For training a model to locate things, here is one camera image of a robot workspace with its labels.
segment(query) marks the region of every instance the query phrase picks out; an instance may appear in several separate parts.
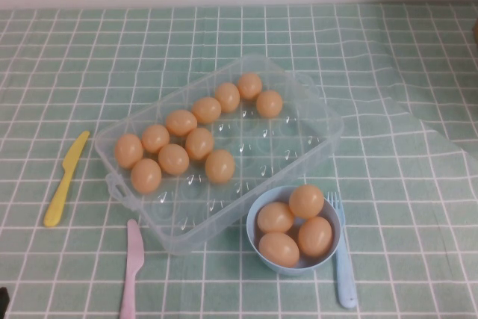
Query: brown egg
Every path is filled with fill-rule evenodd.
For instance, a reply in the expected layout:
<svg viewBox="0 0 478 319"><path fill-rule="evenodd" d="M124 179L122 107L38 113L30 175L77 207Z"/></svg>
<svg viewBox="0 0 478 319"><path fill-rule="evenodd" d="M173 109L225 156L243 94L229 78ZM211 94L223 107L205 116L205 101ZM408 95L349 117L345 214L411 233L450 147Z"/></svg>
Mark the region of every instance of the brown egg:
<svg viewBox="0 0 478 319"><path fill-rule="evenodd" d="M267 90L259 93L255 107L262 117L271 119L279 115L282 109L282 97L277 91Z"/></svg>
<svg viewBox="0 0 478 319"><path fill-rule="evenodd" d="M222 112L233 112L239 106L239 90L231 82L225 82L216 89L214 97L221 104Z"/></svg>
<svg viewBox="0 0 478 319"><path fill-rule="evenodd" d="M189 157L181 146L168 143L159 150L158 162L164 172L179 176L187 170Z"/></svg>
<svg viewBox="0 0 478 319"><path fill-rule="evenodd" d="M313 217L301 225L297 243L305 255L321 257L330 250L334 236L328 220Z"/></svg>
<svg viewBox="0 0 478 319"><path fill-rule="evenodd" d="M175 136L185 136L196 127L196 117L187 110L176 110L166 117L167 131Z"/></svg>
<svg viewBox="0 0 478 319"><path fill-rule="evenodd" d="M243 74L238 80L240 97L245 100L252 100L261 93L262 81L259 75L254 72Z"/></svg>
<svg viewBox="0 0 478 319"><path fill-rule="evenodd" d="M209 181L225 183L234 175L234 157L224 149L217 149L206 159L205 169Z"/></svg>
<svg viewBox="0 0 478 319"><path fill-rule="evenodd" d="M221 104L214 97L203 97L194 102L191 112L198 123L212 123L221 115Z"/></svg>
<svg viewBox="0 0 478 319"><path fill-rule="evenodd" d="M294 190L289 197L289 207L295 216L312 218L317 216L323 207L323 193L313 185L303 185Z"/></svg>
<svg viewBox="0 0 478 319"><path fill-rule="evenodd" d="M259 252L272 263L287 268L292 268L299 261L299 247L284 233L264 235L259 241Z"/></svg>
<svg viewBox="0 0 478 319"><path fill-rule="evenodd" d="M143 158L143 145L135 134L124 134L114 147L114 157L122 168L130 169Z"/></svg>
<svg viewBox="0 0 478 319"><path fill-rule="evenodd" d="M144 158L138 161L131 171L131 183L136 191L148 194L156 190L161 183L161 169L156 161Z"/></svg>
<svg viewBox="0 0 478 319"><path fill-rule="evenodd" d="M206 128L195 128L186 137L185 148L190 159L204 160L214 148L214 137Z"/></svg>
<svg viewBox="0 0 478 319"><path fill-rule="evenodd" d="M146 151L158 153L161 147L170 142L170 134L162 125L151 125L143 132L141 143Z"/></svg>
<svg viewBox="0 0 478 319"><path fill-rule="evenodd" d="M286 233L294 224L294 215L287 203L272 202L259 211L257 225L263 233Z"/></svg>

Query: plastic fork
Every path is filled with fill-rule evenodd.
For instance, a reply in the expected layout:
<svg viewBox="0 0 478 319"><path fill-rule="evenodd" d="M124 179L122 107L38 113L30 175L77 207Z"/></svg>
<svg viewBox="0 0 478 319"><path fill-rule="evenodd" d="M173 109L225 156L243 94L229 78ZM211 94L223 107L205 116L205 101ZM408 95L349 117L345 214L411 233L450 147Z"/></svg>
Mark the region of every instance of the plastic fork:
<svg viewBox="0 0 478 319"><path fill-rule="evenodd" d="M341 220L341 239L337 245L335 259L337 260L337 287L338 301L347 309L357 306L357 289L353 280L352 264L350 263L347 245L345 244L345 213L342 205L342 198L337 192L327 193L327 202L332 205Z"/></svg>

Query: plaid tablecloth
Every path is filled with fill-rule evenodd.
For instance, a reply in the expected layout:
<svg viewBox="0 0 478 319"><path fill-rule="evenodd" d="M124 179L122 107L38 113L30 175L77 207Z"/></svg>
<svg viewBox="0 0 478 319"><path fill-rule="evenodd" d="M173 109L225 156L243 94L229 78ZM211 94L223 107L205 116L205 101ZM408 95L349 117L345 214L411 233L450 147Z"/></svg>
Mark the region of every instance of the plaid tablecloth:
<svg viewBox="0 0 478 319"><path fill-rule="evenodd" d="M89 140L60 225L43 228L64 154L256 53L310 75L344 118L335 156L296 183L341 192L359 305L338 305L332 261L296 279L268 270L242 225L181 257L143 228L137 318L475 318L477 17L477 4L0 10L8 317L117 317L134 214L109 197Z"/></svg>

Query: blue bowl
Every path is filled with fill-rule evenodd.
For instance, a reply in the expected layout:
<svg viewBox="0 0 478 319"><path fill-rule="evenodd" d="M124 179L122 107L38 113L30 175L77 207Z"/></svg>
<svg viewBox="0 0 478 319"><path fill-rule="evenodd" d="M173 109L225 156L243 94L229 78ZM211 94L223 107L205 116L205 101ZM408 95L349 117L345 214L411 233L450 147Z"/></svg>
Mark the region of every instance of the blue bowl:
<svg viewBox="0 0 478 319"><path fill-rule="evenodd" d="M301 276L304 273L314 270L315 268L322 265L322 263L327 261L335 253L335 250L337 249L338 241L341 237L341 222L338 219L337 212L335 212L335 209L327 201L325 201L323 204L322 211L320 211L319 215L329 221L330 225L332 226L332 232L334 235L334 241L332 242L332 247L330 248L330 251L326 255L319 258L309 258L301 254L300 259L295 265L295 267L287 268L287 267L283 267L281 265L272 263L271 261L267 260L262 254L260 254L260 252L258 251L258 244L263 234L261 233L260 229L257 227L257 216L259 211L267 203L271 203L271 202L289 203L289 197L291 196L292 192L294 192L295 189L296 187L294 186L284 186L284 187L273 188L272 190L264 192L262 195L260 195L259 198L257 198L257 200L254 202L254 204L250 208L249 213L247 215L247 222L246 222L247 237L249 238L249 242L251 243L251 245L254 247L254 250L259 255L259 258L270 269L274 270L275 272L279 274L284 274L286 276ZM296 218L294 222L294 226L288 232L288 234L291 235L292 238L294 238L295 237L294 233L297 234L298 228L304 222L305 220L303 220L302 218Z"/></svg>

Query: clear plastic egg tray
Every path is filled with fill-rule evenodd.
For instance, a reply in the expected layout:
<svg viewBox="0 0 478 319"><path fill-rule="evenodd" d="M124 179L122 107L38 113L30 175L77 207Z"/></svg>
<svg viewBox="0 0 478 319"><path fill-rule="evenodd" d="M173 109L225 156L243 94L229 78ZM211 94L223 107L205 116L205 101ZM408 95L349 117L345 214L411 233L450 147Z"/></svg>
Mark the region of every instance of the clear plastic egg tray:
<svg viewBox="0 0 478 319"><path fill-rule="evenodd" d="M242 101L234 113L221 114L204 126L214 136L214 148L234 156L233 178L224 185L211 184L204 163L191 161L179 177L163 173L156 192L146 196L136 192L130 171L120 169L114 158L117 139L126 132L141 137L148 126L164 123L171 111L190 110L196 100L214 96L223 82L237 83L245 72L258 73L263 90L278 91L284 105L280 115L268 120L260 118L253 102ZM111 196L139 212L167 252L184 254L247 214L263 192L303 176L328 158L343 128L342 119L320 99L308 76L285 72L266 57L250 55L105 128L96 136L95 148L109 170ZM184 144L183 138L171 141Z"/></svg>

